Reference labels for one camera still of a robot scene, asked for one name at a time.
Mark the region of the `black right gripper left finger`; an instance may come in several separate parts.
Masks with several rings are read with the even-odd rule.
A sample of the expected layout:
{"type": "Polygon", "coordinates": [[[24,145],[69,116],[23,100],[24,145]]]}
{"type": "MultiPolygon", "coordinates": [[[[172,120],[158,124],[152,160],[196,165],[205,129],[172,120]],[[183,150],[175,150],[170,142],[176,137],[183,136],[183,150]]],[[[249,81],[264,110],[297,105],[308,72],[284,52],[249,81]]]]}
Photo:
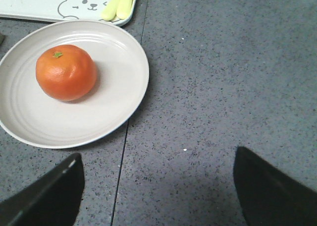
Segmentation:
{"type": "Polygon", "coordinates": [[[85,187],[79,153],[0,204],[2,226],[72,226],[85,187]]]}

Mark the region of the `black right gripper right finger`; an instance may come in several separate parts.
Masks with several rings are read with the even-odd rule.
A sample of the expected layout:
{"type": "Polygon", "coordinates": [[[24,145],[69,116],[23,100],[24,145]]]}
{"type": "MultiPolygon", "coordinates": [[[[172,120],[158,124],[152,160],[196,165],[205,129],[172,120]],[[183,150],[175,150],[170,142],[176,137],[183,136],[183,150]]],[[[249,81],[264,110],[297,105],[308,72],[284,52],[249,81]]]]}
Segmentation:
{"type": "Polygon", "coordinates": [[[246,147],[238,147],[233,179],[249,226],[315,226],[317,194],[246,147]]]}

